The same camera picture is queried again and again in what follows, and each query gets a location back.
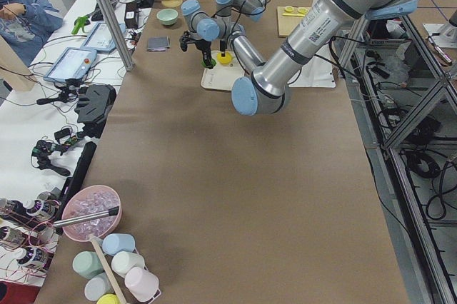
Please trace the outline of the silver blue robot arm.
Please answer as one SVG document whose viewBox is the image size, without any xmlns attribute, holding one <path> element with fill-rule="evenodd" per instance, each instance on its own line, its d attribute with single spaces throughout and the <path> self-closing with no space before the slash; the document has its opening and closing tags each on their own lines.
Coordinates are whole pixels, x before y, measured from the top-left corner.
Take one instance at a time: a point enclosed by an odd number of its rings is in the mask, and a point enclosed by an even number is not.
<svg viewBox="0 0 457 304">
<path fill-rule="evenodd" d="M 252 21 L 258 21 L 265 12 L 270 0 L 215 0 L 216 10 L 212 15 L 207 14 L 201 8 L 198 0 L 186 0 L 181 5 L 181 13 L 188 29 L 179 38 L 182 51 L 193 44 L 201 51 L 203 64 L 206 68 L 212 68 L 215 64 L 211 56 L 211 44 L 218 40 L 220 52 L 225 53 L 234 34 L 243 33 L 244 28 L 232 18 L 232 12 L 236 11 L 239 16 L 247 16 Z"/>
<path fill-rule="evenodd" d="M 389 19 L 416 10 L 418 0 L 318 0 L 268 60 L 264 60 L 242 28 L 230 19 L 232 8 L 257 20 L 268 0 L 216 0 L 217 15 L 208 16 L 197 0 L 187 0 L 181 12 L 191 37 L 207 46 L 225 41 L 246 68 L 231 89 L 234 108 L 242 115 L 276 113 L 289 101 L 288 81 L 346 24 L 362 16 Z"/>
</svg>

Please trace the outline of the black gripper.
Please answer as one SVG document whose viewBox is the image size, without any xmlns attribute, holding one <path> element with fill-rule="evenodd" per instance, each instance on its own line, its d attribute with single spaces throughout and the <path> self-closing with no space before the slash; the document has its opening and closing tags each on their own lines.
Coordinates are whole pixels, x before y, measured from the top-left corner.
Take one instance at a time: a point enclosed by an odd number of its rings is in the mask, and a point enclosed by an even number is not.
<svg viewBox="0 0 457 304">
<path fill-rule="evenodd" d="M 197 41 L 197 49 L 202 52 L 202 61 L 206 64 L 210 64 L 213 57 L 211 56 L 211 42 L 204 39 Z M 225 40 L 220 40 L 220 52 L 221 57 L 225 58 L 226 56 L 226 42 Z"/>
</svg>

